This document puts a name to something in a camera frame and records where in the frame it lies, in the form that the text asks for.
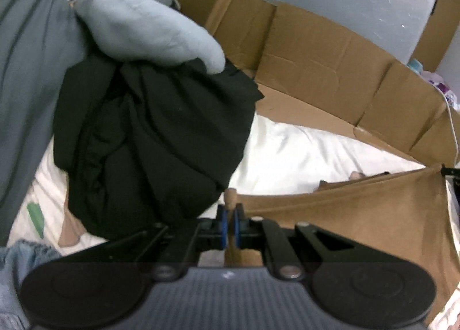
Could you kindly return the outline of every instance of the bedding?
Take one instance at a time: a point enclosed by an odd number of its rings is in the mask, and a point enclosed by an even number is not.
[[[454,186],[451,180],[446,181],[447,202],[454,238],[455,250],[460,254],[460,233],[459,233],[459,203],[455,196]],[[434,318],[429,326],[429,330],[457,330],[460,326],[456,325],[460,316],[460,284],[454,291],[445,307]]]
[[[51,138],[64,73],[84,59],[87,37],[66,0],[0,0],[0,22],[2,246]]]
[[[354,171],[370,176],[385,171],[398,173],[423,167],[351,138],[275,123],[255,114],[243,160],[233,173],[229,187],[247,195],[302,194],[316,190],[320,181],[346,181]],[[8,244],[19,238],[40,240],[28,215],[27,204],[30,202],[40,204],[42,209],[45,242],[61,254],[103,242],[102,238],[84,234],[73,247],[62,248],[58,245],[64,222],[66,191],[67,176],[54,164],[52,140],[22,203]],[[217,203],[200,217],[214,218]]]

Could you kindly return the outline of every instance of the white bed sheet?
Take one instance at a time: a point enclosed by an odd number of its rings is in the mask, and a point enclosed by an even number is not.
[[[73,247],[58,246],[64,222],[67,176],[54,165],[52,146],[53,141],[43,156],[13,224],[8,245],[25,238],[50,244],[66,255],[105,240],[87,233],[82,236],[79,244]],[[244,158],[231,177],[229,187],[247,195],[302,194],[314,191],[320,180],[346,181],[353,171],[375,175],[385,171],[397,173],[420,168],[423,166],[419,163],[402,159],[351,138],[311,128],[275,123],[256,114]],[[446,186],[454,242],[457,251],[460,251],[458,203],[452,185],[447,182]],[[44,215],[43,240],[28,215],[29,202],[38,203]],[[217,203],[201,217],[214,218],[216,210]],[[219,257],[213,255],[212,259],[216,261]],[[431,330],[447,330],[449,325],[455,323],[458,312],[460,291],[454,293],[445,310],[433,321]]]

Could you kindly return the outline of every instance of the light blue denim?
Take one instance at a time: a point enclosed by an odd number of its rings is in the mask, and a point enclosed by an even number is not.
[[[19,302],[24,278],[37,266],[58,259],[52,247],[19,240],[11,247],[0,248],[0,329],[25,330],[29,322]]]

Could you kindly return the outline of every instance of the tan cloth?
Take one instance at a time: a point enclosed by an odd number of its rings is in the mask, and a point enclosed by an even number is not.
[[[350,180],[349,181],[343,181],[343,182],[326,182],[326,181],[319,181],[319,186],[317,191],[321,190],[330,190],[330,189],[335,189],[335,188],[341,188],[342,186],[346,185],[351,185],[354,183],[359,183],[364,180],[368,180],[371,178],[377,178],[377,177],[382,177],[385,175],[389,175],[389,172],[383,172],[378,175],[373,175],[370,177],[366,177],[363,173],[358,173],[358,172],[352,172],[350,175]]]
[[[429,324],[460,281],[441,166],[373,177],[341,187],[289,196],[242,196],[247,217],[260,215],[282,227],[307,221],[362,244],[419,264],[436,282]],[[226,264],[261,265],[260,254],[230,247]]]
[[[57,244],[59,247],[72,247],[80,242],[80,237],[86,233],[87,230],[68,209],[68,191],[64,202],[64,222],[62,225],[61,236]]]

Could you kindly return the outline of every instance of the textured black plastic surface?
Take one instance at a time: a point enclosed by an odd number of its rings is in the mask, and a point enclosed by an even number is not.
[[[423,321],[436,287],[423,269],[409,263],[326,263],[313,275],[318,303],[346,323],[398,329]]]
[[[33,330],[47,330],[34,326]],[[356,330],[321,310],[303,286],[266,268],[190,268],[159,283],[129,317],[104,330]],[[426,330],[416,324],[404,330]]]
[[[51,263],[22,283],[30,319],[62,328],[98,327],[130,312],[146,284],[133,263]]]

